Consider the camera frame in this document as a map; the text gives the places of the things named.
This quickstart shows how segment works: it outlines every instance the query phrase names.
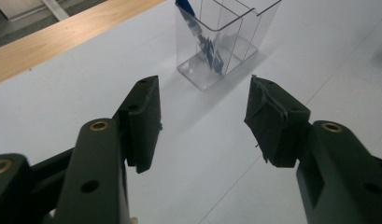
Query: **white table surface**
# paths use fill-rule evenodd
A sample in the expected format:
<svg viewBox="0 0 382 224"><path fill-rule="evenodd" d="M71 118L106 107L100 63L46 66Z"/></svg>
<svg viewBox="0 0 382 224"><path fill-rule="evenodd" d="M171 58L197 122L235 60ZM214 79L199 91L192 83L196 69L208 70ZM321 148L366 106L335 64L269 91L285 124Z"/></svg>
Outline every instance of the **white table surface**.
<svg viewBox="0 0 382 224"><path fill-rule="evenodd" d="M0 83L0 154L30 163L73 147L137 80L159 75L163 131L152 167L128 169L141 224L306 223L296 169L266 164L246 114L251 74L350 128L382 158L382 0L283 1L260 52L207 92L176 70L174 3Z"/></svg>

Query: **clear plastic container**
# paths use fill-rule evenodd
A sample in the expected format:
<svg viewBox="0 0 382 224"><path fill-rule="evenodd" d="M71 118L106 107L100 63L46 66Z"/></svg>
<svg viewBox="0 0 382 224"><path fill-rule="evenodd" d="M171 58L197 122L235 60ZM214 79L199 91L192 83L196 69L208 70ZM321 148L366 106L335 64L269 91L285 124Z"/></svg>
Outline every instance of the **clear plastic container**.
<svg viewBox="0 0 382 224"><path fill-rule="evenodd" d="M177 70L205 91L258 51L281 0L189 2L176 10Z"/></svg>

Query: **transparent acrylic box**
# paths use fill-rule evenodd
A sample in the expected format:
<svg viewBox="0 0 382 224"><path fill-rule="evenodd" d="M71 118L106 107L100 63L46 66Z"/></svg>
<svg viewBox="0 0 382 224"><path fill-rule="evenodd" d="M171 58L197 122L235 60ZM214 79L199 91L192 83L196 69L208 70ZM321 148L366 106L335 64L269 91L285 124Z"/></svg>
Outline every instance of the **transparent acrylic box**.
<svg viewBox="0 0 382 224"><path fill-rule="evenodd" d="M177 70L205 91L258 51L281 0L189 0L177 6Z"/></svg>

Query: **pen holder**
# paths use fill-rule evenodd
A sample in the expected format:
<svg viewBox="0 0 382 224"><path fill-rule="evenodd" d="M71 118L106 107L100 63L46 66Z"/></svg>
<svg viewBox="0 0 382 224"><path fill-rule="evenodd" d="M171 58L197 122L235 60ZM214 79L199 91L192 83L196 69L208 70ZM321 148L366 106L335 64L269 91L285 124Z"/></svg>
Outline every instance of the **pen holder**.
<svg viewBox="0 0 382 224"><path fill-rule="evenodd" d="M177 5L177 70L205 91L258 51L281 0L189 0Z"/></svg>

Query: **wooden edge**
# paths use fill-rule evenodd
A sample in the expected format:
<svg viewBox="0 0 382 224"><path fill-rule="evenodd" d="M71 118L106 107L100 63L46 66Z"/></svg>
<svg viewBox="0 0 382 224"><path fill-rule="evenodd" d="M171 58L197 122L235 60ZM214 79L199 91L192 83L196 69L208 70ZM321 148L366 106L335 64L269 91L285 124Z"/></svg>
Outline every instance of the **wooden edge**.
<svg viewBox="0 0 382 224"><path fill-rule="evenodd" d="M0 82L43 63L164 0L108 0L0 48Z"/></svg>

